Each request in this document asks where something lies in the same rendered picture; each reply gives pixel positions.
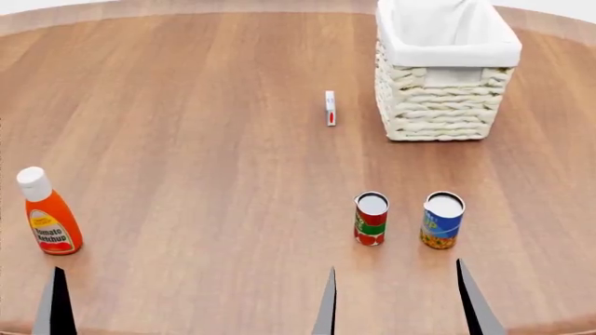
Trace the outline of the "cream woven wicker basket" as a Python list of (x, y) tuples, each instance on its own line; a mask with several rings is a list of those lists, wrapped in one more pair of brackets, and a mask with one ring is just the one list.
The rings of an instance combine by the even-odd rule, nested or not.
[(471, 83), (430, 84), (437, 68), (397, 66), (375, 45), (374, 91), (391, 141), (473, 141), (491, 130), (512, 68), (481, 68)]

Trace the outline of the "orange tomato ketchup bottle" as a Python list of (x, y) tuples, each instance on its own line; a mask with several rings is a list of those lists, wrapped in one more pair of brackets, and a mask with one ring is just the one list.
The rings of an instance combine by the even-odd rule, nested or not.
[(26, 217), (37, 245), (53, 256), (76, 253), (83, 236), (73, 212), (40, 167), (22, 169), (17, 183), (25, 198)]

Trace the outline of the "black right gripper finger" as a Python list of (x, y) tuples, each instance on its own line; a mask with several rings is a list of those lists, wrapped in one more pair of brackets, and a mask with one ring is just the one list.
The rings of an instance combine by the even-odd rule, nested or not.
[(323, 291), (318, 316), (311, 331), (311, 335), (334, 335), (336, 300), (336, 273), (334, 267), (332, 267)]
[(507, 335), (462, 259), (456, 261), (456, 271), (469, 335)]

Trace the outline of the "blue soup can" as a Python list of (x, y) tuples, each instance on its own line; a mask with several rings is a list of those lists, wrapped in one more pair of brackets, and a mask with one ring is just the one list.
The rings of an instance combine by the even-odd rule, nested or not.
[(427, 197), (423, 209), (420, 240), (438, 250), (453, 248), (466, 211), (464, 200), (451, 192), (434, 192)]

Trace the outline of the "white cloth basket liner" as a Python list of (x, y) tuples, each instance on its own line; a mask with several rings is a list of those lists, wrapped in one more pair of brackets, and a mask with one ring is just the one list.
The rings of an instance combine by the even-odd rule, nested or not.
[(378, 0), (376, 21), (389, 63), (426, 70), (428, 87), (476, 85), (520, 61), (521, 42), (489, 0)]

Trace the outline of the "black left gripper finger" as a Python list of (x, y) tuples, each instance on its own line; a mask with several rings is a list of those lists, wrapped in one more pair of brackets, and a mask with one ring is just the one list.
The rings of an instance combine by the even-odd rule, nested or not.
[(55, 267), (42, 294), (32, 335), (77, 335), (64, 270)]

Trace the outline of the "red tomato sauce can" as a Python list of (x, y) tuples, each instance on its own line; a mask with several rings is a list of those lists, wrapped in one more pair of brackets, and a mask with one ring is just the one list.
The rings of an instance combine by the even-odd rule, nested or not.
[(367, 247), (382, 245), (386, 237), (389, 202), (378, 192), (364, 192), (354, 199), (354, 237)]

